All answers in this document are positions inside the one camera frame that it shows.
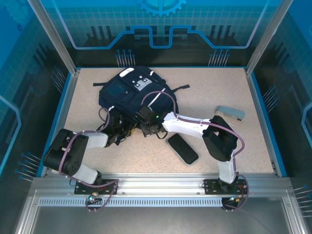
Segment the gear logo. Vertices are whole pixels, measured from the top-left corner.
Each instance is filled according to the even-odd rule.
[[[4,5],[13,19],[21,25],[28,15],[27,0],[0,0],[0,6]]]
[[[153,16],[163,15],[169,16],[170,13],[175,14],[176,9],[182,9],[181,5],[186,3],[186,0],[136,0],[146,13],[152,13]]]

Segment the aluminum frame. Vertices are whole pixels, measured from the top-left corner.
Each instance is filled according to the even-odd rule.
[[[222,197],[205,195],[201,187],[203,179],[217,178],[218,174],[104,174],[103,178],[119,178],[119,190],[113,197],[171,197],[197,199],[199,197]],[[246,174],[250,184],[250,198],[282,197],[285,215],[293,234],[308,234],[289,178],[272,174]],[[74,195],[74,188],[65,177],[34,178],[24,205],[15,234],[30,234],[35,224],[41,198],[87,197]]]
[[[265,49],[267,48],[268,44],[270,43],[272,37],[277,31],[280,23],[282,22],[284,16],[286,15],[289,7],[291,6],[293,0],[281,0],[278,8],[276,9],[272,19],[270,20],[269,25],[267,26],[263,36],[260,39],[256,49],[254,50],[246,68],[247,74],[251,75],[255,66],[258,64],[262,54],[264,53]]]
[[[261,108],[261,104],[260,104],[260,100],[259,99],[262,98],[262,97],[258,96],[256,88],[255,88],[255,85],[254,85],[254,82],[253,82],[253,79],[252,79],[251,75],[248,74],[247,72],[246,72],[246,79],[247,79],[247,83],[249,85],[249,89],[250,89],[250,92],[251,92],[251,95],[252,95],[252,98],[253,98],[255,110],[256,110],[258,118],[259,118],[261,130],[262,130],[262,133],[263,133],[263,137],[264,137],[265,143],[267,145],[269,156],[270,156],[270,159],[273,161],[273,164],[274,164],[273,169],[276,170],[276,174],[278,176],[282,176],[282,172],[281,172],[281,169],[280,169],[280,166],[278,164],[277,157],[276,157],[276,152],[274,150],[272,139],[271,139],[271,136],[270,136],[270,133],[269,133],[269,128],[268,128],[268,126],[266,124],[266,121],[265,121],[265,118],[264,118],[264,114],[263,114],[263,110]]]
[[[52,134],[52,138],[51,138],[51,142],[47,141],[47,144],[52,143],[52,141],[56,137],[57,133],[65,125],[66,118],[67,118],[67,115],[69,112],[70,103],[71,103],[71,100],[72,100],[73,95],[74,95],[77,79],[79,77],[79,73],[80,73],[80,69],[77,69],[75,75],[71,74],[68,87],[67,87],[67,89],[63,90],[63,92],[65,92],[65,97],[64,97],[64,100],[60,99],[60,102],[62,102],[62,103],[59,103],[59,105],[61,104],[61,109],[60,109],[59,115],[57,116],[57,114],[56,114],[56,116],[54,117],[54,118],[57,118],[57,123],[56,123],[55,127],[52,126],[52,128],[50,130],[50,134]],[[42,170],[41,170],[41,172],[38,171],[37,175],[42,177],[42,176],[45,176],[47,174],[47,168],[43,165],[41,165],[41,166],[42,167],[39,167],[39,169],[41,170],[41,168],[42,168]]]
[[[72,58],[70,57],[62,39],[60,38],[55,26],[53,25],[41,1],[40,0],[27,0],[27,1],[31,6],[31,8],[33,9],[34,13],[36,14],[37,18],[39,19],[49,39],[56,48],[60,58],[63,60],[66,68],[71,74],[75,75],[76,66]]]

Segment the backpack strap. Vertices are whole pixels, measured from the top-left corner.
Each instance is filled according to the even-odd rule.
[[[93,83],[93,86],[104,86],[107,82],[104,83]]]
[[[180,86],[180,87],[177,87],[177,88],[173,89],[172,92],[175,93],[175,92],[178,91],[179,89],[188,89],[188,88],[190,88],[190,85],[189,85],[189,84],[186,84],[186,85],[183,85],[183,86]]]

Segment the navy blue backpack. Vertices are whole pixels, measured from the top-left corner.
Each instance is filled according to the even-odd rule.
[[[175,91],[190,87],[184,85],[172,90],[166,84],[166,80],[145,66],[128,67],[108,82],[94,83],[93,86],[103,86],[99,92],[98,103],[100,106],[106,109],[114,106],[114,111],[118,110],[120,114],[137,122],[139,120],[136,118],[136,112],[140,109],[141,102],[148,93],[163,91],[172,96],[176,102]],[[146,98],[144,105],[160,114],[173,111],[172,100],[166,95],[152,94]]]

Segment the speckled beige tabletop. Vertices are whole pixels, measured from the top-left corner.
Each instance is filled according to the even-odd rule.
[[[93,83],[106,82],[120,68],[83,68],[69,109],[65,128],[73,131],[96,129],[98,117],[98,92],[101,87]],[[212,118],[217,106],[224,105],[245,112],[241,124],[230,126],[243,137],[245,150],[237,156],[240,172],[273,172],[267,147],[262,135],[253,99],[243,68],[153,68],[172,88],[189,84],[191,88],[176,92],[179,112],[183,116]],[[214,160],[204,141],[192,136],[182,137],[198,153],[198,161],[188,166],[156,136],[144,138],[141,130],[119,146],[87,150],[83,162],[104,173],[216,173]]]

